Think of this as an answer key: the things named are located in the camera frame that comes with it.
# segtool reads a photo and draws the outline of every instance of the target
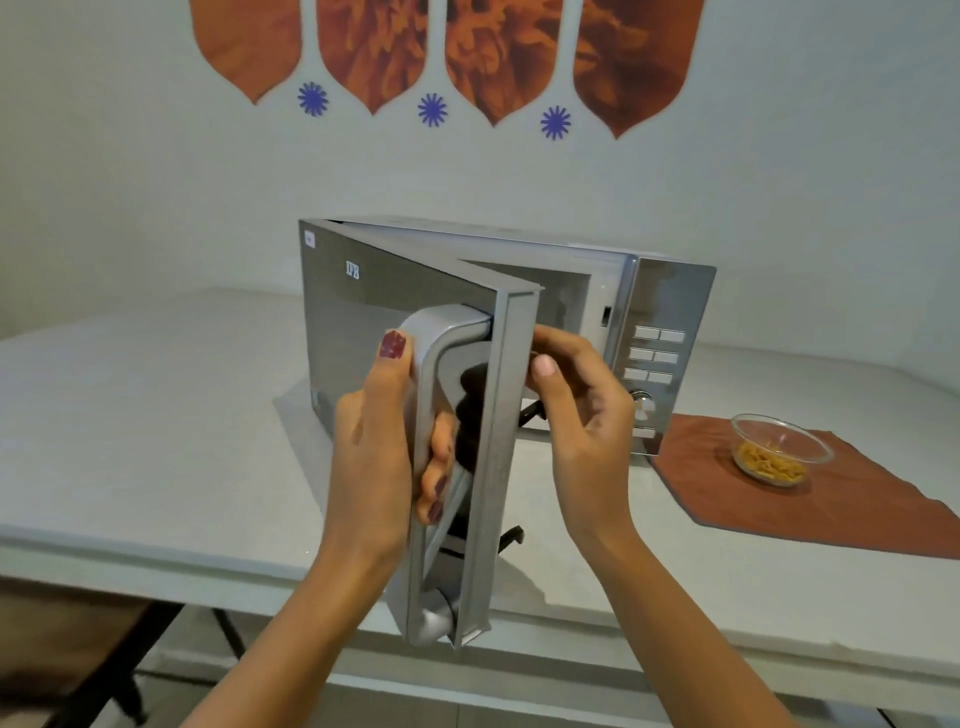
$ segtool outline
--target microwave oven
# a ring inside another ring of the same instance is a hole
[[[636,403],[634,453],[656,456],[715,269],[394,217],[302,220],[300,261],[311,404],[331,435],[337,399],[362,386],[388,328],[414,338],[406,423],[418,486],[436,412],[456,413],[444,515],[411,518],[385,598],[408,643],[462,646],[489,629],[496,556],[510,542],[501,522],[519,413],[536,397],[524,387],[534,325],[579,333],[603,354]]]

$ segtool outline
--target glass bowl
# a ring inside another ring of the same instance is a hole
[[[796,488],[819,466],[833,459],[830,446],[802,427],[766,415],[743,414],[730,420],[731,453],[751,478],[776,488]]]

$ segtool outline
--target white countertop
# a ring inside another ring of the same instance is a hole
[[[0,342],[0,537],[299,577],[329,453],[305,375],[301,300],[273,294],[208,291]],[[698,346],[678,408],[831,429],[960,512],[960,398],[907,376]],[[517,442],[504,526],[527,540],[504,553],[493,606],[612,624],[549,459]],[[704,528],[648,467],[631,489],[641,535],[735,643],[960,677],[960,561]]]

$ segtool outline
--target white wall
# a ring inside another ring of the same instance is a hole
[[[0,3],[0,329],[296,290],[299,217],[384,212],[630,238],[719,267],[705,339],[896,364],[958,244],[953,0],[708,0],[684,91],[615,142],[573,91],[575,13],[542,99],[491,129],[435,53],[370,117],[303,8],[300,68],[254,107],[201,58],[186,0]],[[320,119],[296,105],[308,80]],[[427,91],[450,103],[436,130]],[[548,104],[568,139],[539,136]]]
[[[932,296],[900,366],[960,394],[960,247],[930,280]]]

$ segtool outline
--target microwave door handle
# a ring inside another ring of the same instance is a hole
[[[470,306],[452,303],[422,308],[400,328],[412,336],[414,342],[413,385],[407,392],[404,423],[413,472],[415,493],[412,497],[416,498],[430,463],[434,422],[440,409],[449,406],[438,385],[440,360],[450,349],[488,340],[492,318]],[[435,528],[445,532],[454,515],[454,508],[447,509]],[[410,644],[434,643],[444,635],[451,635],[456,627],[454,609],[440,591],[424,589],[423,581],[429,571],[427,537],[428,528],[421,525],[411,511],[407,549],[385,593],[396,626]],[[432,533],[431,538],[436,542],[440,534]]]

